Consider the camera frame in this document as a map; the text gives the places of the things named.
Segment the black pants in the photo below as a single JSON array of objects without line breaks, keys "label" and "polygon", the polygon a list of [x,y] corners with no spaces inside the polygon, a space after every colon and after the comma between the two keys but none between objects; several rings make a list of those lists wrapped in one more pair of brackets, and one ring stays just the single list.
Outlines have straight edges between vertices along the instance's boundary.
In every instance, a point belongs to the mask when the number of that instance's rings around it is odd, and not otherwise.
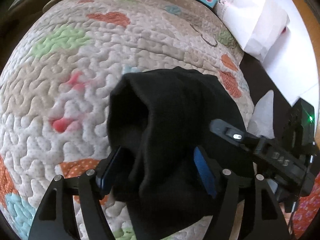
[{"label": "black pants", "polygon": [[196,70],[127,73],[112,90],[109,143],[130,152],[113,194],[127,204],[137,239],[163,239],[214,214],[215,199],[199,175],[195,148],[238,176],[253,176],[252,162],[210,131],[214,119],[245,129],[218,78]]}]

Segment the white sock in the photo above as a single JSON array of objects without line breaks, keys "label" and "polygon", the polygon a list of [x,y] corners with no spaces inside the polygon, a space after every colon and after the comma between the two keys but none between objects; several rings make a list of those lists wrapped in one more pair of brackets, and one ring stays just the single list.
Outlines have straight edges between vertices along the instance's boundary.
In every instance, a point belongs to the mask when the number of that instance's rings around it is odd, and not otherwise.
[{"label": "white sock", "polygon": [[274,91],[269,90],[260,98],[254,108],[247,128],[248,133],[256,137],[264,136],[268,139],[275,138],[273,129],[273,102]]}]

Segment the red floral cloth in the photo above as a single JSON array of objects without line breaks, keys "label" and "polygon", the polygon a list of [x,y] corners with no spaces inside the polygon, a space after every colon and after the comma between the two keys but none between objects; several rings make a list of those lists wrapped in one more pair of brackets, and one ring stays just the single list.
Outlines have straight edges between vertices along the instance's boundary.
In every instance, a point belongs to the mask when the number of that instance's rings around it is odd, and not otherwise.
[{"label": "red floral cloth", "polygon": [[307,230],[319,210],[319,174],[315,179],[312,192],[300,200],[299,207],[293,216],[293,231],[299,239]]}]

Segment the quilted heart pattern bedspread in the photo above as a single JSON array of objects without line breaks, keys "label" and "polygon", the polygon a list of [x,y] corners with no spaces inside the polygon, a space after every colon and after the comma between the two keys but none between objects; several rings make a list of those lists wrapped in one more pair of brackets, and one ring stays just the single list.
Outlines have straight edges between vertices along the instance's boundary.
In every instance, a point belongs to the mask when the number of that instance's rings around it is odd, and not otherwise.
[{"label": "quilted heart pattern bedspread", "polygon": [[[117,148],[107,134],[121,77],[180,67],[216,76],[245,129],[254,105],[244,53],[197,0],[50,0],[1,72],[1,215],[17,239],[137,239],[95,168]],[[214,214],[163,239],[203,239]]]}]

